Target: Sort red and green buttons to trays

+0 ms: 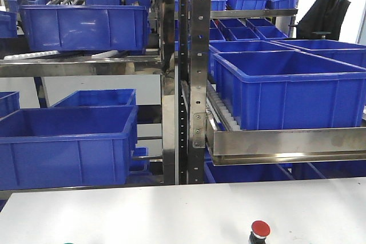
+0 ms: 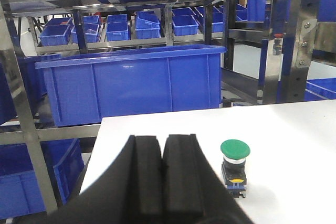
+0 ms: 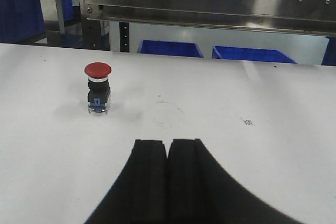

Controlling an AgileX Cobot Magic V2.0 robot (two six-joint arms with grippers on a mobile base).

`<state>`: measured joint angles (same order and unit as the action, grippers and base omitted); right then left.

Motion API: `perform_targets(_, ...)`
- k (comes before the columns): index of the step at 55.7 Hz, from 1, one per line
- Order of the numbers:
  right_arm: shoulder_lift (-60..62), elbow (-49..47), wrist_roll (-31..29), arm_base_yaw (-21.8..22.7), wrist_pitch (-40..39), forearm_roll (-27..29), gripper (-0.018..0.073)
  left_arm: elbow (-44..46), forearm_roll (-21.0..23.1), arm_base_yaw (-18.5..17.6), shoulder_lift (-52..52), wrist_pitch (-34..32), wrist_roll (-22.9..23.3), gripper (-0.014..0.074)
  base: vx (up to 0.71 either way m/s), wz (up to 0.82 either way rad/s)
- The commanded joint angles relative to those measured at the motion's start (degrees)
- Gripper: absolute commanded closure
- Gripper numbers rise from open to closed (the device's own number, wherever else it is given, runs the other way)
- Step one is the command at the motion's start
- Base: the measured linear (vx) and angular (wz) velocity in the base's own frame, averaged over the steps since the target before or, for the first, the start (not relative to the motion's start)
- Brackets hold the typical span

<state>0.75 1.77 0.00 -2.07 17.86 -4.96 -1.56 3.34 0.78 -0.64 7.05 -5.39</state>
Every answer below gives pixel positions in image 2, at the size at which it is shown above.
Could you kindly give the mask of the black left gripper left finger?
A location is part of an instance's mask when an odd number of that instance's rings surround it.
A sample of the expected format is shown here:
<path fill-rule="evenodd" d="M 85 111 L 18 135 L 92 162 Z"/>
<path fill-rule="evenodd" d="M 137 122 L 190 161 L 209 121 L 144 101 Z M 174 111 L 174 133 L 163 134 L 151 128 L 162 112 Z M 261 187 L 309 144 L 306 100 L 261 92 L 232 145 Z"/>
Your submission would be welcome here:
<path fill-rule="evenodd" d="M 120 223 L 162 223 L 162 160 L 155 136 L 129 136 L 132 154 Z"/>

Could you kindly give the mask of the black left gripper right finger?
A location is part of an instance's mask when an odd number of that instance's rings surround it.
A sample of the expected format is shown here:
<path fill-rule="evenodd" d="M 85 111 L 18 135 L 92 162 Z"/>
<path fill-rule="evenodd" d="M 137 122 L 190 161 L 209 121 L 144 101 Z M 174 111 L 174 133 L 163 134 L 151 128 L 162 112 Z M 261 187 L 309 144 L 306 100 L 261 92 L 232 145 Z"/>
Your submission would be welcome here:
<path fill-rule="evenodd" d="M 171 134 L 163 152 L 163 203 L 166 223 L 202 223 L 201 148 L 195 134 Z"/>

